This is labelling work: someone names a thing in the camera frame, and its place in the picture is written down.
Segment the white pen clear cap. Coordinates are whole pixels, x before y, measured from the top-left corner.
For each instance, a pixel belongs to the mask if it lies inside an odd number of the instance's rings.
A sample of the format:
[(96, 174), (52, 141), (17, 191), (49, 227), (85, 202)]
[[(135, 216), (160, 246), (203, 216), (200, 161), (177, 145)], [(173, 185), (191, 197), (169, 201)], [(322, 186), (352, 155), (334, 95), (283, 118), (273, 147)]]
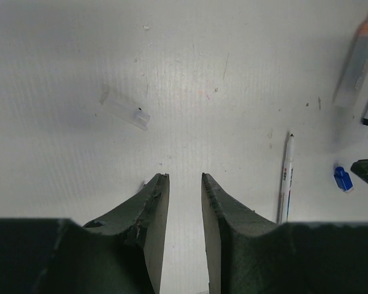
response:
[(293, 162), (294, 162), (294, 135), (289, 134), (285, 150), (285, 160), (283, 163), (277, 224), (285, 223), (288, 220), (289, 201), (293, 180)]

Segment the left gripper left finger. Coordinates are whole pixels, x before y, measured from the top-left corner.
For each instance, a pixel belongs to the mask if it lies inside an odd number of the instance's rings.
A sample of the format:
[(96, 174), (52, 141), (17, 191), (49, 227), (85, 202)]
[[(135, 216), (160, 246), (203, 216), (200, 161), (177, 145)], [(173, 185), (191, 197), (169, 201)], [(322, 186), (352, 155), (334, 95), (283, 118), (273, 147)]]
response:
[(0, 293), (159, 293), (169, 176), (85, 225), (0, 218)]

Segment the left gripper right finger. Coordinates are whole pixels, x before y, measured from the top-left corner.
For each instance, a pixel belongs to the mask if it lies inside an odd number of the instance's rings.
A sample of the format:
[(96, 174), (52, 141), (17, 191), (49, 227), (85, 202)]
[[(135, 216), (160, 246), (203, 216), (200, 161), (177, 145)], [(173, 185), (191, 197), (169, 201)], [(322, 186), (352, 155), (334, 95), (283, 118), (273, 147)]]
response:
[(368, 222), (278, 225), (202, 175), (210, 293), (368, 293)]

